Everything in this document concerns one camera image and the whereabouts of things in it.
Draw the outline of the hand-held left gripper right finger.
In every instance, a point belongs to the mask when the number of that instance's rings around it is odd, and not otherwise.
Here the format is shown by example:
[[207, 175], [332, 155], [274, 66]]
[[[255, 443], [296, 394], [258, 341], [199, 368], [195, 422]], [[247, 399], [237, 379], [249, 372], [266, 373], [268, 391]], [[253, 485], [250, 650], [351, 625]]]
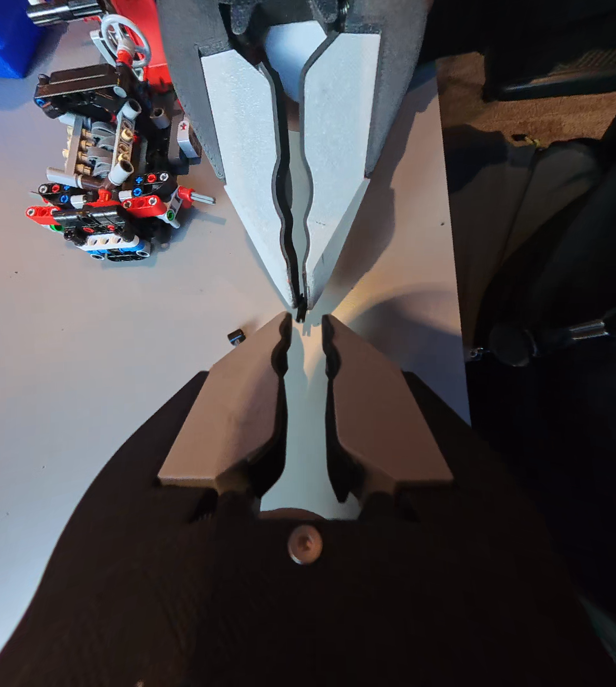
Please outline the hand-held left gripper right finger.
[[327, 472], [338, 502], [452, 484], [403, 371], [333, 315], [321, 331]]

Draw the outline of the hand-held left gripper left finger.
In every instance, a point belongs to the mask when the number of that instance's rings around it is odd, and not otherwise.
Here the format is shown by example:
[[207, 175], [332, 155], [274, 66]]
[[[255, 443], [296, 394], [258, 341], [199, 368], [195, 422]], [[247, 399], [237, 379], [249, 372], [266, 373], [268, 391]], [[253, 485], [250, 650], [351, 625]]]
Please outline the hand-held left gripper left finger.
[[285, 466], [287, 353], [293, 319], [279, 313], [214, 364], [158, 473], [164, 486], [260, 500]]

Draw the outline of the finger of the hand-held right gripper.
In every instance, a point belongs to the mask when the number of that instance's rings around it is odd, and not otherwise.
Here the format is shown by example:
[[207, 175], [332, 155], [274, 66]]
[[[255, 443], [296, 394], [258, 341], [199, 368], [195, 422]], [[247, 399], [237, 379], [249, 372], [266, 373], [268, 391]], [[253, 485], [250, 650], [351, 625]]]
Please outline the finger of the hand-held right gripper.
[[379, 34], [330, 36], [304, 67], [300, 153], [309, 179], [303, 260], [307, 310], [321, 298], [364, 198]]
[[289, 143], [277, 73], [234, 49], [201, 58], [225, 190], [290, 308], [302, 293], [293, 242]]

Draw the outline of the grey desk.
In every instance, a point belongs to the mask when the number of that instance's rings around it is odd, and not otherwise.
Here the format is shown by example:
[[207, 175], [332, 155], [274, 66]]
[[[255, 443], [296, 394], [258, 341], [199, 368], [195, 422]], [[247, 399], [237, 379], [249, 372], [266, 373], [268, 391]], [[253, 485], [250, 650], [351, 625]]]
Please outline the grey desk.
[[[65, 126], [31, 98], [38, 73], [97, 62], [86, 24], [49, 33], [24, 80], [0, 78], [0, 649], [80, 497], [123, 442], [201, 370], [284, 311], [207, 160], [186, 178], [217, 204], [170, 247], [102, 263], [24, 216]], [[463, 420], [469, 404], [436, 69], [392, 127], [338, 266], [289, 350], [287, 463], [264, 509], [355, 515], [324, 459], [321, 317], [334, 315]]]

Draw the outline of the red plastic panel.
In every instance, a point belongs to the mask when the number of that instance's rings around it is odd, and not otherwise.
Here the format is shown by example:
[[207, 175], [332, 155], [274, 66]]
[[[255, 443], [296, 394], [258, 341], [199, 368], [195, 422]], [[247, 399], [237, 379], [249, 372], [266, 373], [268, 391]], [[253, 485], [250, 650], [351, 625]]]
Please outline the red plastic panel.
[[151, 49], [151, 59], [144, 67], [144, 77], [151, 88], [165, 93], [172, 87], [172, 80], [162, 44], [160, 24], [155, 1], [110, 1], [117, 14], [134, 22], [145, 36]]

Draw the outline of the toy brick car model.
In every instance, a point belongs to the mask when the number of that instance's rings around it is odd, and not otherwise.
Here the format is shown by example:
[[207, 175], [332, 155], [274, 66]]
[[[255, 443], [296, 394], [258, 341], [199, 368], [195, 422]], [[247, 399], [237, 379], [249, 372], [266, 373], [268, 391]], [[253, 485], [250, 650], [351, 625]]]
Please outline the toy brick car model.
[[202, 153], [174, 86], [151, 88], [149, 43], [110, 1], [30, 1], [27, 15], [39, 27], [97, 21], [89, 38], [101, 61], [38, 77], [34, 103], [65, 125], [67, 144], [26, 217], [94, 260], [146, 260], [168, 247], [183, 211], [216, 203], [181, 183]]

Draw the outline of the black office chair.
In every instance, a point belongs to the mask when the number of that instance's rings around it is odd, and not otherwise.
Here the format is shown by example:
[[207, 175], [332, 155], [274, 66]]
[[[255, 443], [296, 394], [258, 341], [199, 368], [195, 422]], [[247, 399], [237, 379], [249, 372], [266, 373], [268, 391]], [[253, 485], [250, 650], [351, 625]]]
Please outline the black office chair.
[[616, 92], [616, 47], [493, 49], [484, 55], [485, 102]]

